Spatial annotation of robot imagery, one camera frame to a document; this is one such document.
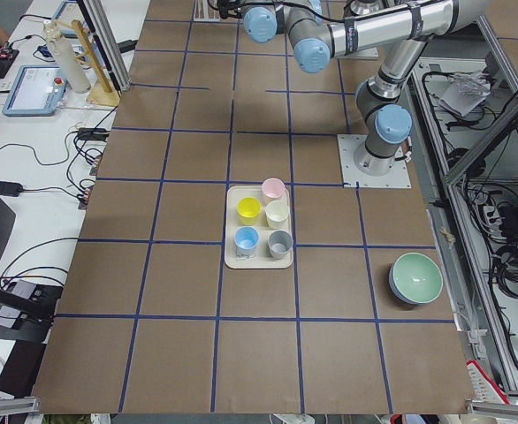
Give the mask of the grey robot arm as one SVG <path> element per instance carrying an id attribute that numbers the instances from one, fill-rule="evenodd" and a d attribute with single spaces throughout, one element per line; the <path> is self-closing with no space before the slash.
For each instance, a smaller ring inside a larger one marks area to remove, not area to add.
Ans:
<path id="1" fill-rule="evenodd" d="M 488 6 L 487 1 L 407 1 L 355 15 L 348 4 L 342 19 L 323 24 L 315 1 L 238 1 L 234 5 L 255 42 L 285 34 L 303 72 L 320 72 L 335 57 L 389 46 L 377 73 L 356 93 L 369 134 L 355 150 L 354 161 L 371 176 L 383 176 L 391 169 L 400 143 L 411 131 L 412 118 L 397 101 L 427 43 L 476 21 Z"/>
<path id="2" fill-rule="evenodd" d="M 379 11 L 382 2 L 379 0 L 350 0 L 344 6 L 344 17 L 363 16 Z"/>

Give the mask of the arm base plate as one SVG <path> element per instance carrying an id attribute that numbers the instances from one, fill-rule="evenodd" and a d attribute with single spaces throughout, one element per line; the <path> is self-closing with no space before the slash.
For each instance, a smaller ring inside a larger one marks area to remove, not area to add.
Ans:
<path id="1" fill-rule="evenodd" d="M 372 47 L 372 48 L 358 50 L 355 53 L 341 57 L 341 59 L 378 60 L 379 59 L 378 48 Z"/>
<path id="2" fill-rule="evenodd" d="M 385 159 L 371 155 L 365 146 L 364 134 L 339 134 L 339 160 L 342 182 L 348 188 L 411 189 L 408 175 L 408 152 L 404 143 L 395 156 Z"/>

